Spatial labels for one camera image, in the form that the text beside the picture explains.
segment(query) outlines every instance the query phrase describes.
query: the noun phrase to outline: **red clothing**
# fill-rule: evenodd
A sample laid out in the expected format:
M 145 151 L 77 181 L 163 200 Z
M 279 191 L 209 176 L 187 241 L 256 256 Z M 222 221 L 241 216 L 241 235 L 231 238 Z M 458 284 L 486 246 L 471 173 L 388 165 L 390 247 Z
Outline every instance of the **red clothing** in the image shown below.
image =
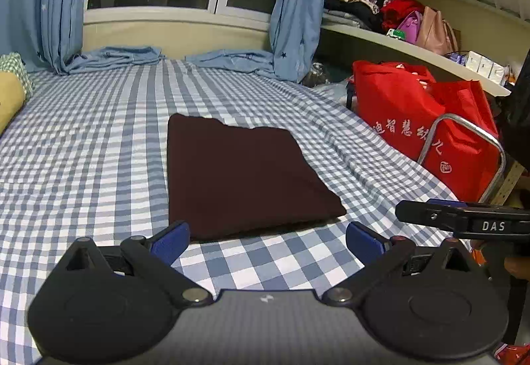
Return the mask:
M 392 0 L 381 8 L 383 13 L 383 30 L 397 29 L 401 22 L 414 11 L 423 14 L 425 6 L 415 0 Z

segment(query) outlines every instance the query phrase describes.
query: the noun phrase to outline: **metal screw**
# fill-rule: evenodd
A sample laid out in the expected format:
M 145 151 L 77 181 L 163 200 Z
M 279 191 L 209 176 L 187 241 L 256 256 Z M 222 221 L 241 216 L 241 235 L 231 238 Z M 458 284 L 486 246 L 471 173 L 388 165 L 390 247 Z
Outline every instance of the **metal screw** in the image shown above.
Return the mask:
M 203 288 L 193 287 L 184 290 L 182 298 L 190 302 L 202 302 L 208 298 L 208 292 Z
M 353 294 L 347 288 L 334 287 L 328 292 L 328 298 L 333 302 L 346 302 L 353 298 Z

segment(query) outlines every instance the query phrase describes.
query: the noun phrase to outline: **pink handbag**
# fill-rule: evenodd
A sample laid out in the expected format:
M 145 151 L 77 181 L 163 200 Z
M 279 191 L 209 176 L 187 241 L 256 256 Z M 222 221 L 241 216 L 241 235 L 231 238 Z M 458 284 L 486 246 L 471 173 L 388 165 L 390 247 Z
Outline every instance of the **pink handbag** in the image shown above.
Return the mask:
M 401 22 L 398 30 L 405 32 L 405 40 L 409 44 L 415 44 L 420 33 L 421 20 L 423 16 L 418 11 L 412 11 L 407 17 Z
M 444 55 L 458 51 L 458 42 L 450 24 L 440 11 L 425 7 L 416 45 L 433 53 Z

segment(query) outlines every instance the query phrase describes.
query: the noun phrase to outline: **wall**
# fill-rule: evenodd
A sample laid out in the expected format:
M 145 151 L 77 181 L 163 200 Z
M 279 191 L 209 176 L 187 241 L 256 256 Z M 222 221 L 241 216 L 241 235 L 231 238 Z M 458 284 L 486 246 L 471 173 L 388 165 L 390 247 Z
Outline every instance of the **wall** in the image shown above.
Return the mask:
M 222 48 L 269 49 L 266 31 L 203 23 L 116 22 L 85 24 L 83 51 L 107 45 L 154 45 L 172 59 Z

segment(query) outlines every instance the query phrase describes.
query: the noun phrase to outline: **gingham sheet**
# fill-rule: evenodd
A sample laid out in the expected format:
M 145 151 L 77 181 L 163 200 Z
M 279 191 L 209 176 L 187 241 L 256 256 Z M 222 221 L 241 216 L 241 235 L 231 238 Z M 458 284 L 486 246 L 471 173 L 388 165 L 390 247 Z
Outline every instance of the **gingham sheet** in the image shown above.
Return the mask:
M 290 130 L 348 210 L 318 228 L 192 244 L 174 267 L 215 294 L 235 287 L 322 294 L 361 267 L 345 247 L 351 220 L 421 245 L 446 236 L 397 222 L 393 208 L 404 198 L 453 198 L 449 189 L 355 114 L 300 85 L 169 60 L 33 78 L 34 97 L 0 137 L 2 365 L 39 358 L 26 310 L 75 238 L 113 245 L 167 226 L 166 135 L 173 113 Z

